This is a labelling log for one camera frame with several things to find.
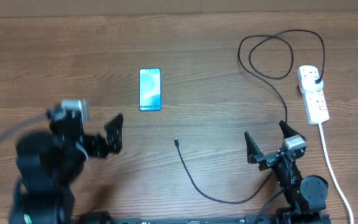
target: white power strip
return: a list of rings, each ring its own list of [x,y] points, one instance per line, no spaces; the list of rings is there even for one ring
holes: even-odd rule
[[[334,185],[344,201],[350,216],[350,223],[354,223],[352,208],[346,200],[339,184],[336,180],[333,168],[329,161],[326,141],[323,133],[322,123],[329,119],[326,100],[323,93],[323,81],[316,84],[314,81],[319,77],[318,69],[311,65],[304,65],[298,69],[299,88],[302,92],[303,103],[305,104],[306,115],[309,124],[318,124],[321,136],[321,144],[323,145],[324,156],[327,162],[329,173],[333,178]]]

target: smartphone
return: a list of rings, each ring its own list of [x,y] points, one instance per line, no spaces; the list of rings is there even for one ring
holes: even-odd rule
[[[141,111],[159,111],[161,101],[161,70],[144,68],[139,72],[139,109]]]

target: tabletop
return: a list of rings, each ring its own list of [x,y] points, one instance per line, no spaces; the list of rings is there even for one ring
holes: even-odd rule
[[[247,203],[210,201],[193,188],[173,138],[180,140],[203,192],[232,201],[252,195],[269,171],[247,163],[244,132],[264,153],[277,150],[284,109],[269,86],[241,68],[237,48],[245,36],[287,29],[315,31],[326,44],[324,94],[331,119],[323,128],[333,169],[358,223],[358,11],[0,19],[0,134],[62,99],[84,98],[90,105],[85,131],[105,134],[103,125],[123,113],[124,146],[119,155],[90,160],[71,185],[74,215],[91,210],[142,219],[256,214],[280,190],[276,180]],[[318,127],[307,122],[296,77],[301,65],[321,69],[321,44],[307,33],[281,38],[293,47],[293,70],[271,83],[287,102],[288,124],[308,140],[297,165],[303,177],[320,175],[329,182],[323,213],[333,223],[348,222]],[[244,42],[245,62],[261,40]],[[290,51],[270,40],[252,61],[261,72],[278,77],[290,66]],[[162,71],[162,110],[141,112],[139,70],[156,67]],[[15,142],[26,132],[47,128],[42,122],[0,146],[0,223],[7,222],[20,177]],[[281,196],[265,213],[285,206]]]

